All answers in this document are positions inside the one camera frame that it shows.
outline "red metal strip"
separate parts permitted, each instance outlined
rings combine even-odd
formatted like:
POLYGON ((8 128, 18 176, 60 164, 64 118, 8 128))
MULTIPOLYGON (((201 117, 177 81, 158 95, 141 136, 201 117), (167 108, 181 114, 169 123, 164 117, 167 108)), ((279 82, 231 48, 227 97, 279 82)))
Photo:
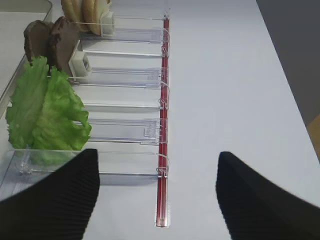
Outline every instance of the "red metal strip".
MULTIPOLYGON (((161 102, 163 108, 160 111, 161 127, 160 127, 160 144, 159 144, 159 154, 167 156, 167 124, 168 124, 168 67, 169 67, 169 18, 166 18, 163 22, 163 27, 167 32, 164 33, 163 41, 163 52, 162 57, 162 81, 165 83, 161 87, 161 102)), ((167 166, 167 159, 163 156, 159 156, 159 178, 158 178, 158 190, 157 190, 157 209, 156 209, 156 226, 157 227, 167 227, 168 226, 168 206, 167 206, 167 173, 163 172, 167 166)))

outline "lettuce leaf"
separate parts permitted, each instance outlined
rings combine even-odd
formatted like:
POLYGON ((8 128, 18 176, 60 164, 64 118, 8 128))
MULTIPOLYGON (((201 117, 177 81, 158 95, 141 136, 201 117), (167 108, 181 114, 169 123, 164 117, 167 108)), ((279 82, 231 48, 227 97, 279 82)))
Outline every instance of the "lettuce leaf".
POLYGON ((52 68, 41 113, 32 131, 32 148, 80 151, 89 140, 89 113, 74 92, 68 75, 52 68))
POLYGON ((48 87, 47 59, 32 58, 32 65, 26 63, 24 72, 17 79, 11 96, 12 106, 6 109, 9 142, 15 149, 25 149, 33 145, 32 132, 41 113, 48 87))

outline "green lettuce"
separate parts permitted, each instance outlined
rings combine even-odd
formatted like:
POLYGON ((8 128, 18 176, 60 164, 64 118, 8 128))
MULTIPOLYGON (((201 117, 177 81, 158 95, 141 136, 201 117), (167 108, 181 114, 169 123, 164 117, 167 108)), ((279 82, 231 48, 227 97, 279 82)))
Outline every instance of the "green lettuce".
MULTIPOLYGON (((70 85, 69 76, 49 66, 45 57, 24 66, 6 111, 9 142, 15 149, 80 151, 90 138, 89 113, 70 85)), ((65 159, 33 157, 47 164, 65 159)))

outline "gray wall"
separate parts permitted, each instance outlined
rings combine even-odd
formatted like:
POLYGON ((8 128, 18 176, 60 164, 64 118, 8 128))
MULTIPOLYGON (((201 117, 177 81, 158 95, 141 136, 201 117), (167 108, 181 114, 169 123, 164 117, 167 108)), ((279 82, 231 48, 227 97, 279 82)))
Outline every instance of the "gray wall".
POLYGON ((257 0, 305 125, 320 114, 320 0, 257 0))

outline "white table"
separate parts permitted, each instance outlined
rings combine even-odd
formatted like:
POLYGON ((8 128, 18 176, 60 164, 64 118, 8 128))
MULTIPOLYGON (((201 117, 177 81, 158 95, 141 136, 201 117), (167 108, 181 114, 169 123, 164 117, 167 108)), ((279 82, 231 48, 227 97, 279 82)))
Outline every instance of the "white table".
POLYGON ((85 239, 230 239, 215 192, 221 151, 320 206, 319 162, 256 1, 172 0, 170 31, 171 226, 146 225, 142 212, 122 228, 124 207, 110 237, 102 188, 85 239))

